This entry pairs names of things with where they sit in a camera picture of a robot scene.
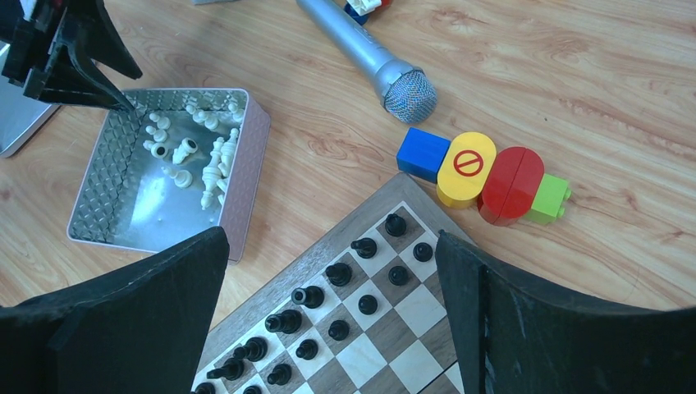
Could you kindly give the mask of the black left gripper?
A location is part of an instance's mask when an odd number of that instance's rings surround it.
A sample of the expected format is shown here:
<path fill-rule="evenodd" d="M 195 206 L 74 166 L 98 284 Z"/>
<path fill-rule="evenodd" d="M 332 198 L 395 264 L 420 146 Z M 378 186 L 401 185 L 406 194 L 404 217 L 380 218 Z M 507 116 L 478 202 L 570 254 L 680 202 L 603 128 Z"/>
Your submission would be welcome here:
<path fill-rule="evenodd" d="M 96 66 L 102 63 L 133 80 L 143 75 L 104 0 L 2 1 L 1 42 L 9 45 L 2 75 L 27 98 L 122 112 L 135 110 Z"/>

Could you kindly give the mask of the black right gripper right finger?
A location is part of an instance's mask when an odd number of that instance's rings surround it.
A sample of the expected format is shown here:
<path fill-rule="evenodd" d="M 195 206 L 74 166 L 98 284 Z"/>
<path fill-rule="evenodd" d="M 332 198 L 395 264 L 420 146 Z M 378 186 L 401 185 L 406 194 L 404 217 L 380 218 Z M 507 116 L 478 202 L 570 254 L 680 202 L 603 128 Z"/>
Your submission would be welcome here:
<path fill-rule="evenodd" d="M 435 257 L 466 392 L 694 392 L 694 308 L 586 295 L 447 231 Z"/>

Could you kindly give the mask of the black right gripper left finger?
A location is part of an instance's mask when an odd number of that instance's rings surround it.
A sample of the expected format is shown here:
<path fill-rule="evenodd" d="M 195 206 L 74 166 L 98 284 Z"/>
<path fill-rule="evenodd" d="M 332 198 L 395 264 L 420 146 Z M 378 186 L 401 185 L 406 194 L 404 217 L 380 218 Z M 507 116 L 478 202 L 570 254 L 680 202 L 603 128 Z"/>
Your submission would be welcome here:
<path fill-rule="evenodd" d="M 211 227 L 1 310 L 4 393 L 187 393 L 227 268 Z"/>

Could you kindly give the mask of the silver metal tin lid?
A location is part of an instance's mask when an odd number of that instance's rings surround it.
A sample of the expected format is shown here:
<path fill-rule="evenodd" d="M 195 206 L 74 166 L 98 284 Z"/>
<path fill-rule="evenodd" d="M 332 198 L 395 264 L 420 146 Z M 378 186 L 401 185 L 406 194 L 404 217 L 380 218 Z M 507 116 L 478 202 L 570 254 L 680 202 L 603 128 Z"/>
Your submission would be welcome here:
<path fill-rule="evenodd" d="M 23 89 L 1 76 L 1 158 L 16 153 L 59 109 L 23 95 Z"/>

